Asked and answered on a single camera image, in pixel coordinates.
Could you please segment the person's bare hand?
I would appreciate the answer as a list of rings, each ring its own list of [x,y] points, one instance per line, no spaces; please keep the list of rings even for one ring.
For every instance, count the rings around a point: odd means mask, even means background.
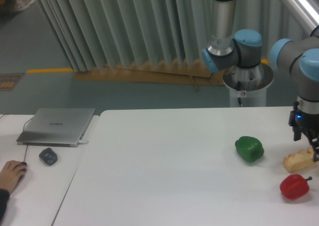
[[[0,172],[0,189],[7,190],[11,195],[16,188],[18,181],[26,172],[18,172],[17,166],[20,161],[7,161]]]

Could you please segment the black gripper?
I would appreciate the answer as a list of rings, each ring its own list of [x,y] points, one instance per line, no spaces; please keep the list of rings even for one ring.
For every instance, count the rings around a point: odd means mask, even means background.
[[[290,112],[288,124],[293,128],[294,141],[301,139],[302,133],[309,139],[314,156],[313,161],[319,161],[319,115],[309,114],[299,109],[299,102],[295,101]]]

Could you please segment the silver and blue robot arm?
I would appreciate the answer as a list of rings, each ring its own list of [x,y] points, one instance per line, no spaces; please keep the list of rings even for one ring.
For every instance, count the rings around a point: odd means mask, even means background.
[[[246,90],[248,85],[270,84],[273,74],[261,63],[260,34],[248,29],[232,33],[236,0],[213,1],[217,19],[210,44],[202,50],[207,68],[215,73],[235,67],[235,73],[225,77],[224,82],[237,91]],[[270,58],[299,86],[289,125],[295,141],[302,135],[307,137],[316,162],[319,159],[319,5],[315,0],[280,1],[308,37],[299,42],[286,38],[278,40],[271,48]]]

